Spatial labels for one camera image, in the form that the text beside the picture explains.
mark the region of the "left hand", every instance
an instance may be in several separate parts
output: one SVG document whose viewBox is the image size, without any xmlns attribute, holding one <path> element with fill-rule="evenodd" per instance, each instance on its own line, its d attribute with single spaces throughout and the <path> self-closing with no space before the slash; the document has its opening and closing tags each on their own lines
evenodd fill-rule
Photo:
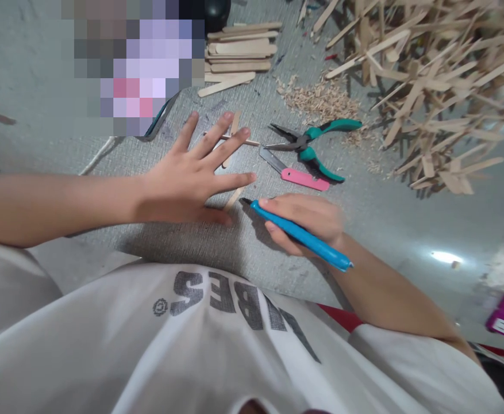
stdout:
<svg viewBox="0 0 504 414">
<path fill-rule="evenodd" d="M 250 137 L 249 128 L 242 128 L 214 149 L 233 117 L 232 112 L 225 112 L 204 138 L 188 149 L 198 123 L 198 113 L 191 113 L 167 155 L 141 176 L 145 200 L 138 208 L 138 221 L 231 224 L 227 213 L 204 204 L 214 194 L 244 187 L 256 180 L 256 174 L 251 172 L 215 175 L 223 161 Z"/>
</svg>

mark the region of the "red fabric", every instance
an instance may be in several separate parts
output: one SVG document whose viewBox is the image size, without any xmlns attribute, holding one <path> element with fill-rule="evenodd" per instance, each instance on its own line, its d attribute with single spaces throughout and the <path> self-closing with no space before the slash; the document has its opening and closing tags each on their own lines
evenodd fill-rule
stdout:
<svg viewBox="0 0 504 414">
<path fill-rule="evenodd" d="M 352 312 L 346 310 L 333 308 L 332 306 L 326 306 L 317 304 L 319 307 L 325 311 L 332 319 L 338 322 L 346 331 L 353 332 L 355 328 L 363 324 L 358 316 Z"/>
</svg>

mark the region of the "blue craft knife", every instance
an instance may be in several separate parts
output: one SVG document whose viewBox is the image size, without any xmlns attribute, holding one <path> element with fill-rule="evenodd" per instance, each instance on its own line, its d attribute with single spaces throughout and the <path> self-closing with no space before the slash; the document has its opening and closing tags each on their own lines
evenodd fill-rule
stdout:
<svg viewBox="0 0 504 414">
<path fill-rule="evenodd" d="M 285 218 L 265 211 L 259 206 L 259 202 L 257 200 L 252 201 L 247 198 L 241 198 L 240 200 L 244 201 L 246 204 L 249 204 L 250 207 L 265 220 L 275 223 L 286 234 L 293 237 L 296 241 L 303 244 L 321 259 L 324 259 L 330 265 L 334 266 L 336 269 L 345 272 L 348 267 L 353 267 L 353 263 L 349 261 L 346 255 L 330 247 L 321 239 L 313 236 L 303 227 L 300 227 L 290 220 L 286 220 Z"/>
</svg>

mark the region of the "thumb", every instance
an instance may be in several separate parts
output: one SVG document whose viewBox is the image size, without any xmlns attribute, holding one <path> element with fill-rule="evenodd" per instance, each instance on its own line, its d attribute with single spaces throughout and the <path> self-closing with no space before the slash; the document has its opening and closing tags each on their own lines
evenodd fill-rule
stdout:
<svg viewBox="0 0 504 414">
<path fill-rule="evenodd" d="M 198 217 L 196 221 L 204 221 L 206 223 L 217 223 L 223 224 L 226 226 L 230 226 L 233 224 L 233 221 L 230 219 L 230 215 L 228 213 L 210 208 L 203 208 L 198 213 Z"/>
</svg>

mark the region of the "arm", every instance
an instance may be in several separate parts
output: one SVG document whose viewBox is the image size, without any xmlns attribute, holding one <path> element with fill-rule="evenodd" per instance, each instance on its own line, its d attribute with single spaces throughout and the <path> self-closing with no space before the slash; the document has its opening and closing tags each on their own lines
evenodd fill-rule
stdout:
<svg viewBox="0 0 504 414">
<path fill-rule="evenodd" d="M 214 174 L 250 135 L 243 128 L 212 151 L 232 119 L 227 112 L 188 150 L 198 122 L 193 113 L 169 153 L 143 175 L 0 175 L 0 243 L 31 247 L 96 227 L 145 221 L 230 224 L 227 213 L 204 203 L 255 180 L 254 174 Z"/>
<path fill-rule="evenodd" d="M 261 200 L 260 205 L 301 225 L 350 258 L 354 268 L 346 273 L 330 268 L 330 272 L 361 320 L 379 328 L 438 339 L 479 363 L 468 343 L 428 296 L 343 232 L 339 207 L 323 198 L 300 194 Z M 275 224 L 268 221 L 266 227 L 289 254 L 313 256 Z"/>
</svg>

